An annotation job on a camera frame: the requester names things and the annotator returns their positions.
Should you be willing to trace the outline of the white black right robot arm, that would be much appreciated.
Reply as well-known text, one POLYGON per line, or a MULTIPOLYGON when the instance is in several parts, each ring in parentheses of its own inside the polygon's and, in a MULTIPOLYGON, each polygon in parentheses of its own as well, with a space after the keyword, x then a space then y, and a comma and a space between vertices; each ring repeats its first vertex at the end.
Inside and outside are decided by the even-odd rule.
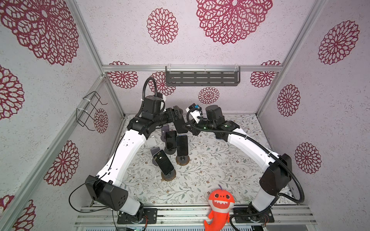
POLYGON ((252 159, 264 172, 260 178, 260 190, 250 204, 250 209, 256 214, 270 209, 280 197, 301 204, 305 200, 303 188, 292 170, 292 160, 289 155, 278 155, 264 147, 249 136, 238 124, 226 120, 222 110, 217 105, 206 108, 206 117, 199 105, 192 104, 186 109, 187 122, 196 131, 214 133, 222 139, 239 148, 252 159), (299 193, 295 199, 281 192, 289 182, 294 182, 299 193))

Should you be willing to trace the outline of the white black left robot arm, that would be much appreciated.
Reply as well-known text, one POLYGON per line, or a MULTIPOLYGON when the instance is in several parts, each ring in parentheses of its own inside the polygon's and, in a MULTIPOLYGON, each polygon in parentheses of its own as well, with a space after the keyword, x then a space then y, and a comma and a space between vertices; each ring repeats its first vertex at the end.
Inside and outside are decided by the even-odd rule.
POLYGON ((178 106, 166 108, 165 101, 156 96, 143 99, 138 114, 129 121, 111 159, 96 176, 88 176, 86 179, 85 185, 90 197, 114 211, 140 216, 142 204, 121 187, 123 176, 135 154, 156 127, 182 119, 183 110, 178 106))

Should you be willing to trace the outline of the middle round stand base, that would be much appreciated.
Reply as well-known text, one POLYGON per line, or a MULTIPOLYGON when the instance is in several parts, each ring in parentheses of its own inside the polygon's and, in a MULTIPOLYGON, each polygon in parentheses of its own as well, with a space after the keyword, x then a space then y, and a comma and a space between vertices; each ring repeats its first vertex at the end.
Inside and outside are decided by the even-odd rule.
POLYGON ((186 166, 190 162, 189 156, 177 156, 175 160, 180 166, 186 166))

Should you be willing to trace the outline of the round stand base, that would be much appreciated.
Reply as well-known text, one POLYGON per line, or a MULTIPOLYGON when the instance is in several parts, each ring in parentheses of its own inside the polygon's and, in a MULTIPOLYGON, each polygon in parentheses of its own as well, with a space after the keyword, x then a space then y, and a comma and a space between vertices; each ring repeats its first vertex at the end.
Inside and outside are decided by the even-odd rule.
POLYGON ((190 162, 189 156, 177 156, 175 160, 180 166, 186 166, 190 162))
POLYGON ((164 180, 164 181, 167 181, 167 182, 170 182, 172 180, 174 180, 176 177, 176 170, 172 170, 170 173, 168 173, 167 175, 165 175, 163 172, 161 172, 161 178, 164 180))

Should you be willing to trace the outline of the front round stand base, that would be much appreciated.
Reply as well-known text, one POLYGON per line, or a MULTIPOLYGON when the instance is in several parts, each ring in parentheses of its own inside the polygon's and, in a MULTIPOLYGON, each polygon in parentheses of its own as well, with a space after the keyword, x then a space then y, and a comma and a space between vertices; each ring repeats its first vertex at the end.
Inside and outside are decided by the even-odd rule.
POLYGON ((170 182, 172 180, 174 180, 176 177, 176 170, 172 170, 170 173, 168 173, 167 175, 165 175, 163 172, 161 172, 161 178, 164 180, 164 181, 167 181, 167 182, 170 182))

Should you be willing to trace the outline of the red shark plush toy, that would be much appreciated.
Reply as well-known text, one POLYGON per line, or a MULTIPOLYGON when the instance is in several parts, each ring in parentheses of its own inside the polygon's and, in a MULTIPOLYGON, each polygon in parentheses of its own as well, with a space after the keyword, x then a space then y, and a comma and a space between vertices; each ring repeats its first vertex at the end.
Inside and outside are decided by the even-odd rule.
POLYGON ((235 205, 235 199, 230 192, 223 190, 220 185, 219 187, 220 189, 211 192, 208 198, 211 206, 208 219, 211 220, 211 223, 204 221, 205 231, 221 231, 230 222, 229 212, 235 205))

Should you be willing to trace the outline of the grey wall shelf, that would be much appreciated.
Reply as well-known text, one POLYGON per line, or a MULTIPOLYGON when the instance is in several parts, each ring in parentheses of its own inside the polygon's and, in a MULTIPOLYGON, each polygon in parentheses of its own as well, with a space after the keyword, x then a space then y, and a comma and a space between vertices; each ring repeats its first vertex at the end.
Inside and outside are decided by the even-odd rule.
POLYGON ((233 71, 177 71, 165 67, 165 82, 171 87, 235 87, 241 82, 241 72, 233 71))

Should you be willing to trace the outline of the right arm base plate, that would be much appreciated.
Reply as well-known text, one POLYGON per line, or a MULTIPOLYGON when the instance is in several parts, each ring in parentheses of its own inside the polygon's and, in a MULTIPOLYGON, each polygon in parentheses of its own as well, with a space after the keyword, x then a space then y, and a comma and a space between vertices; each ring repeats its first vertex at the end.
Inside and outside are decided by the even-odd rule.
POLYGON ((236 223, 273 223, 271 206, 262 211, 257 211, 253 207, 236 207, 233 209, 233 216, 236 223))

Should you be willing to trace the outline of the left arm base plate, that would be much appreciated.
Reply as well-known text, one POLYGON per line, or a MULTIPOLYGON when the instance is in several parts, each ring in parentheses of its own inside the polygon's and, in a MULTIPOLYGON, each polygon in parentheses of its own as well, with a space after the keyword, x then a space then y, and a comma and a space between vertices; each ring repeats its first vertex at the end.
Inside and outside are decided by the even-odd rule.
POLYGON ((142 208, 137 214, 130 215, 128 213, 119 212, 117 224, 156 224, 157 223, 157 208, 142 208))

